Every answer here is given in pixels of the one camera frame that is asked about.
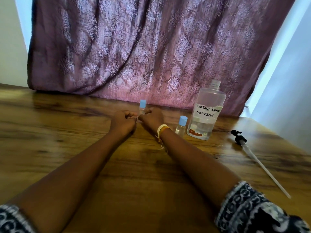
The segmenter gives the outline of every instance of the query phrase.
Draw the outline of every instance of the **blue bottle cap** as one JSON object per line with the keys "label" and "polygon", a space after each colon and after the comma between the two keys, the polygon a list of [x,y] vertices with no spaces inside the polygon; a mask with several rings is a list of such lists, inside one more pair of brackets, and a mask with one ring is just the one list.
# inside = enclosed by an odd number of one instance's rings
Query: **blue bottle cap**
{"label": "blue bottle cap", "polygon": [[180,119],[179,119],[179,125],[181,126],[185,126],[187,123],[188,118],[186,116],[181,115]]}
{"label": "blue bottle cap", "polygon": [[146,100],[140,100],[139,108],[146,108],[146,104],[147,104]]}

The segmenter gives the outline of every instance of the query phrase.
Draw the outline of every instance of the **hand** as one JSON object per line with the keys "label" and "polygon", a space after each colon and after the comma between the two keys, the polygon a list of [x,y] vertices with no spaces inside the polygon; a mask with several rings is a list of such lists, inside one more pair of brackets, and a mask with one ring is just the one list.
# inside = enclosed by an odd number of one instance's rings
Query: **hand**
{"label": "hand", "polygon": [[150,129],[154,134],[158,133],[158,128],[164,124],[163,114],[160,108],[150,108],[145,110],[144,115],[140,115],[138,120]]}
{"label": "hand", "polygon": [[126,137],[136,129],[136,116],[137,113],[128,110],[117,111],[111,120],[109,132],[115,131],[122,137]]}

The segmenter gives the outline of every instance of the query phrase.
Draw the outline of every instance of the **liquid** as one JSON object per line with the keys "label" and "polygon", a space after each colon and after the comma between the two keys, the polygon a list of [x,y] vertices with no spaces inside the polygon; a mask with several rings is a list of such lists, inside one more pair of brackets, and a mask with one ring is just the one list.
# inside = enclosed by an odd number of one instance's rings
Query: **liquid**
{"label": "liquid", "polygon": [[138,116],[140,116],[141,114],[145,114],[145,108],[139,107]]}
{"label": "liquid", "polygon": [[190,124],[191,125],[188,127],[187,134],[189,136],[205,141],[210,138],[213,127],[215,125],[215,123],[200,123],[196,121],[190,121]]}
{"label": "liquid", "polygon": [[185,126],[177,125],[176,130],[175,130],[175,133],[176,133],[178,136],[183,137],[184,134],[185,134],[185,130],[186,130],[186,127],[185,127]]}

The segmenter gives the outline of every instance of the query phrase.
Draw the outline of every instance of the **white wall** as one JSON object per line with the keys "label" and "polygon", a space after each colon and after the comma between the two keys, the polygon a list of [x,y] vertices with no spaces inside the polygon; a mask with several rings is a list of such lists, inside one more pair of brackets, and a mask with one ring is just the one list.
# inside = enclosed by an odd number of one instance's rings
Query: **white wall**
{"label": "white wall", "polygon": [[311,5],[264,89],[251,118],[311,153]]}
{"label": "white wall", "polygon": [[292,39],[310,3],[311,0],[296,0],[294,2],[292,8],[290,9],[288,15],[284,20],[284,23],[278,31],[278,34],[271,48],[268,62],[266,63],[264,70],[261,72],[256,82],[254,92],[245,104],[248,106],[248,108],[245,109],[244,113],[241,115],[242,117],[250,117],[251,113],[254,111],[255,106],[259,101],[259,98],[261,97],[272,74],[274,73],[274,70],[280,62],[284,51],[286,50],[290,40]]}
{"label": "white wall", "polygon": [[14,0],[0,0],[0,83],[27,87],[27,50]]}
{"label": "white wall", "polygon": [[31,39],[31,7],[32,0],[15,0],[17,7],[18,17],[21,23],[21,31],[24,35],[25,45],[27,52]]}

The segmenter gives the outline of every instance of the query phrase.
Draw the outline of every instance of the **black and white patterned fabric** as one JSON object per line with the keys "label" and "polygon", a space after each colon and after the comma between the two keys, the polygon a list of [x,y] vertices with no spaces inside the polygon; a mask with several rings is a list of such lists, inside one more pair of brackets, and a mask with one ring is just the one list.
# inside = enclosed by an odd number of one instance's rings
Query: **black and white patterned fabric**
{"label": "black and white patterned fabric", "polygon": [[245,181],[227,194],[215,220],[223,233],[311,233],[298,216],[289,216]]}
{"label": "black and white patterned fabric", "polygon": [[[223,233],[311,233],[300,217],[289,216],[245,181],[227,194],[215,223]],[[12,205],[0,206],[0,233],[35,233],[36,230]]]}
{"label": "black and white patterned fabric", "polygon": [[0,233],[35,233],[35,229],[14,205],[0,206]]}

